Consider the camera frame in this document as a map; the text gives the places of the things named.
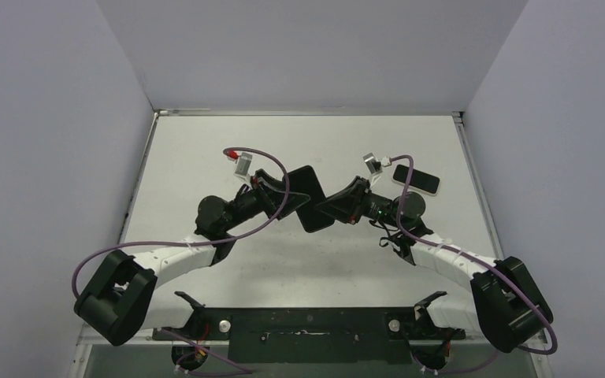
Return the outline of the black phone case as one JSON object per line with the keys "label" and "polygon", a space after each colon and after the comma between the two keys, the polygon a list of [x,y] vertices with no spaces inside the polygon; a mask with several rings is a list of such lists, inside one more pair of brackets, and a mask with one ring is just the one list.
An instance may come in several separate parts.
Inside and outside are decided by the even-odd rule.
{"label": "black phone case", "polygon": [[295,213],[307,233],[318,232],[335,223],[334,219],[316,209],[326,200],[317,174],[311,165],[304,165],[287,173],[290,194],[278,220]]}

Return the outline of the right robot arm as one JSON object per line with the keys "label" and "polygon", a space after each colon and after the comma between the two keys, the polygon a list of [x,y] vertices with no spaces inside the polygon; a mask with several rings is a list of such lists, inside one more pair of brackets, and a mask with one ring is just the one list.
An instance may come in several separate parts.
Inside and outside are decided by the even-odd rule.
{"label": "right robot arm", "polygon": [[467,294],[440,294],[414,315],[416,332],[432,338],[444,328],[480,332],[497,350],[524,350],[539,332],[551,330],[553,315],[525,264],[517,258],[486,257],[462,249],[427,228],[425,200],[415,192],[390,199],[373,193],[367,179],[319,202],[317,211],[345,224],[366,218],[397,229],[390,238],[396,253],[412,265],[455,282]]}

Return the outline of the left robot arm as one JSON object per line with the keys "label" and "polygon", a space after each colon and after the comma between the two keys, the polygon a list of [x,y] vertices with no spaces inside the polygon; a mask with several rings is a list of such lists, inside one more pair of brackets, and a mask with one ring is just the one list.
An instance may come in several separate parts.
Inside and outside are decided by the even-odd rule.
{"label": "left robot arm", "polygon": [[163,284],[226,259],[237,241],[229,231],[264,213],[281,220],[324,198],[310,166],[277,180],[259,169],[247,191],[227,201],[206,196],[198,206],[195,232],[181,242],[161,242],[155,250],[126,254],[122,246],[108,252],[86,287],[76,295],[73,310],[107,341],[120,346],[144,328],[173,327],[184,339],[197,337],[203,317],[190,309],[174,313],[154,309],[154,292]]}

